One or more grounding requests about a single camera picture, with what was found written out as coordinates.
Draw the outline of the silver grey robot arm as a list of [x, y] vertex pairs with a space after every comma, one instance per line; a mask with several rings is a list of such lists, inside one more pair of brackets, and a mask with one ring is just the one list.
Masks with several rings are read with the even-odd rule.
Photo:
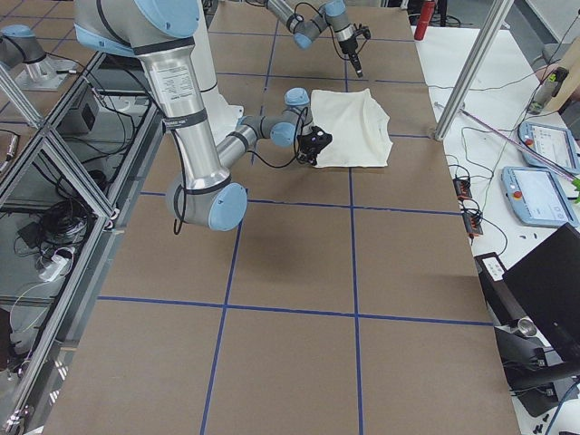
[[301, 49], [308, 49], [312, 43], [326, 30], [330, 29], [338, 56], [350, 62], [356, 76], [363, 77], [363, 68], [359, 52], [363, 48], [359, 46], [358, 38], [362, 36], [365, 41], [371, 39], [371, 31], [368, 26], [354, 24], [347, 14], [344, 1], [327, 1], [319, 7], [309, 5], [314, 9], [310, 19], [305, 19], [297, 12], [296, 6], [291, 6], [286, 1], [258, 1], [259, 5], [270, 11], [281, 23], [283, 23], [294, 41]]
[[259, 140], [291, 146], [295, 161], [312, 166], [333, 140], [314, 124], [303, 88], [286, 92], [280, 115], [246, 116], [214, 140], [192, 60], [194, 34], [205, 22], [197, 1], [77, 1], [74, 13], [80, 44], [140, 61], [179, 150], [181, 173], [167, 194], [176, 232], [184, 223], [228, 231], [243, 220], [247, 191], [230, 169]]

